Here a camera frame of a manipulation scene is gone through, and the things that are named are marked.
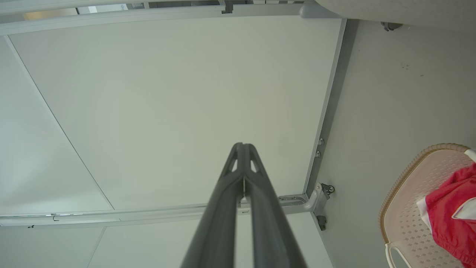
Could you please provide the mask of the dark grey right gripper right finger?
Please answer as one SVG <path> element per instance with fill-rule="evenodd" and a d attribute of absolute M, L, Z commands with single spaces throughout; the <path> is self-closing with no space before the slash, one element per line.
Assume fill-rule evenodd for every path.
<path fill-rule="evenodd" d="M 245 144 L 245 193 L 251 203 L 255 268 L 306 268 L 260 156 Z"/>

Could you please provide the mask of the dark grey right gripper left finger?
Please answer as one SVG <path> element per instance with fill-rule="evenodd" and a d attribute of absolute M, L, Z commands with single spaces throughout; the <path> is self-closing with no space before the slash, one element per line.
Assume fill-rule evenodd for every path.
<path fill-rule="evenodd" d="M 182 268 L 232 268 L 236 215 L 243 198 L 243 143 L 233 145 L 202 215 Z"/>

